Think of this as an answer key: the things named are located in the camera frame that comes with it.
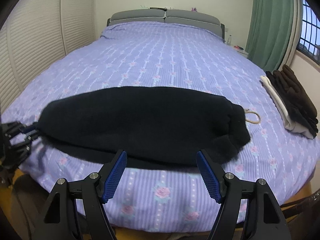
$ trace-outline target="plastic bottle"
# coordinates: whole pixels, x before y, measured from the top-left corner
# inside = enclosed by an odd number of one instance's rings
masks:
[[[231,35],[229,36],[229,38],[228,38],[228,41],[227,41],[227,45],[231,45]]]

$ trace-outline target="window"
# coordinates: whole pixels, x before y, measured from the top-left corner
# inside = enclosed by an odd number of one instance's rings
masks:
[[[297,50],[320,64],[320,22],[306,0],[302,4],[302,31]]]

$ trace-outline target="bed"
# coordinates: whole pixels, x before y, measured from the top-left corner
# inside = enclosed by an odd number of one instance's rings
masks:
[[[258,112],[262,119],[258,125],[246,123],[251,141],[238,159],[224,165],[225,171],[250,181],[265,178],[278,202],[284,203],[313,172],[320,155],[319,139],[285,130],[259,82],[264,72],[224,44],[217,18],[190,13],[195,12],[114,14],[97,41],[71,52],[37,76],[3,113],[3,122],[31,124],[50,101],[109,87],[171,86],[223,95]],[[83,179],[101,166],[38,139],[20,169],[50,191],[61,177]],[[77,206],[84,214],[81,201]],[[201,232],[211,230],[219,205],[209,197],[196,168],[126,168],[114,198],[104,208],[110,223],[120,227]],[[238,222],[244,220],[245,210],[243,201]]]

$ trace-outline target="green curtain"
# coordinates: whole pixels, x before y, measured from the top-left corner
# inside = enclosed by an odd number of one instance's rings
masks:
[[[278,69],[287,50],[293,22],[293,0],[253,0],[246,51],[264,71]]]

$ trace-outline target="gray headboard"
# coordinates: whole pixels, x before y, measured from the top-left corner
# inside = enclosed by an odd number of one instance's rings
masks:
[[[132,21],[156,21],[191,25],[209,30],[224,39],[224,25],[216,17],[186,10],[138,9],[118,12],[108,19],[107,26]]]

